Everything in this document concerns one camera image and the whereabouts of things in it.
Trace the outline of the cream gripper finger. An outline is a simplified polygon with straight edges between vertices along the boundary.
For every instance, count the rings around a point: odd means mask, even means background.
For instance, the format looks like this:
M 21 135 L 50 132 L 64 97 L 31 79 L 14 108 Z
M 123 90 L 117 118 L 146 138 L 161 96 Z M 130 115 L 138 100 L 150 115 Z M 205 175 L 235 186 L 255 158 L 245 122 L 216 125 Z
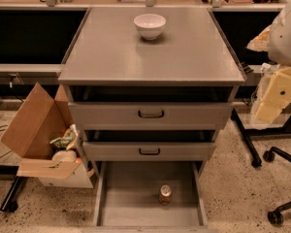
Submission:
M 264 123 L 272 123 L 280 114 L 281 108 L 259 103 L 253 113 L 253 118 Z
M 291 103 L 291 67 L 279 69 L 271 75 L 263 103 L 281 110 Z

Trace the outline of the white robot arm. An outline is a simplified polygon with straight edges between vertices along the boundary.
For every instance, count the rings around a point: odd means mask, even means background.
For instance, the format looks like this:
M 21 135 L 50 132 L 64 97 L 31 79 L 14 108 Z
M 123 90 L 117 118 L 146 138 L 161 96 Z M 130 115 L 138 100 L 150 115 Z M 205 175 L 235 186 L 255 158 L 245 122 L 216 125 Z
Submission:
M 268 57 L 279 67 L 262 77 L 251 108 L 251 122 L 262 126 L 272 124 L 291 103 L 291 0 L 271 24 Z

